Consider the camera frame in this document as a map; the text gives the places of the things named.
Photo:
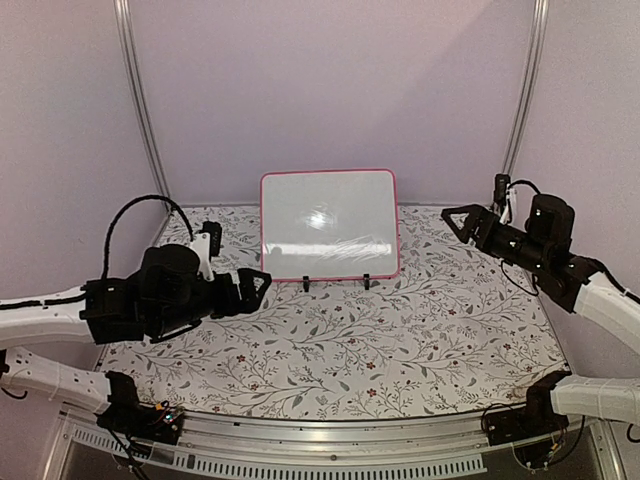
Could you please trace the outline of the pink-framed whiteboard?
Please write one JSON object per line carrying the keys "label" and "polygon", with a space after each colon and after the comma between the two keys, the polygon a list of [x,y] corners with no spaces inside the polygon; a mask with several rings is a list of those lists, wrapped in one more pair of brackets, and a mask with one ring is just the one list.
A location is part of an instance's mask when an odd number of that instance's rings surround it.
{"label": "pink-framed whiteboard", "polygon": [[389,169],[271,172],[260,181],[261,268],[277,282],[399,274],[396,176]]}

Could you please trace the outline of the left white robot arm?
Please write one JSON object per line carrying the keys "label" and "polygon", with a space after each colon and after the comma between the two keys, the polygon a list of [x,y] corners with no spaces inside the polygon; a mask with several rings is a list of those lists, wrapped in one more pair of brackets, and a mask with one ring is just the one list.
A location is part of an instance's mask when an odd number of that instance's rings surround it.
{"label": "left white robot arm", "polygon": [[107,345],[171,340],[215,319],[257,311],[272,282],[241,268],[216,274],[205,251],[178,244],[151,247],[127,278],[101,278],[80,287],[1,305],[1,386],[12,394],[36,390],[102,414],[128,434],[148,426],[135,382],[127,375],[81,370],[43,358],[30,346],[52,342]]}

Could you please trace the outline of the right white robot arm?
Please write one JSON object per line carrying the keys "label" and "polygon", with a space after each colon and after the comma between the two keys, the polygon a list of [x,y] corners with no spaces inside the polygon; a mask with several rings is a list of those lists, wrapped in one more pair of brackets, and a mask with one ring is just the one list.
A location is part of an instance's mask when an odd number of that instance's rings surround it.
{"label": "right white robot arm", "polygon": [[[571,252],[575,212],[564,200],[534,195],[523,229],[477,204],[446,208],[441,217],[461,242],[529,272],[559,308],[639,349],[638,295],[623,288],[603,262]],[[569,415],[636,425],[639,382],[554,372],[528,388],[518,414],[517,427],[527,436]]]}

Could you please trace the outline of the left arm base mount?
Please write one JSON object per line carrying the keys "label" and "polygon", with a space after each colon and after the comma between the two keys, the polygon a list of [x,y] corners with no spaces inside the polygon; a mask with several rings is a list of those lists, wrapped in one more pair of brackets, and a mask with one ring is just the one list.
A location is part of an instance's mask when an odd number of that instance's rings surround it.
{"label": "left arm base mount", "polygon": [[97,415],[97,425],[127,438],[176,445],[184,425],[184,408],[162,401],[143,404],[134,380],[114,371],[106,373],[109,382],[106,410]]}

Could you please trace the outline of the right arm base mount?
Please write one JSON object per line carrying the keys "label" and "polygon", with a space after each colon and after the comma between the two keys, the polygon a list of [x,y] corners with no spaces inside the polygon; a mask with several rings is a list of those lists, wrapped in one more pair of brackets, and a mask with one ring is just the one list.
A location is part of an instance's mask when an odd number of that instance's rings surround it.
{"label": "right arm base mount", "polygon": [[551,392],[568,371],[555,371],[527,388],[521,407],[491,404],[482,413],[480,426],[491,446],[513,444],[535,437],[557,434],[542,445],[524,445],[514,449],[516,460],[525,468],[538,470],[553,464],[566,439],[569,419],[554,411]]}

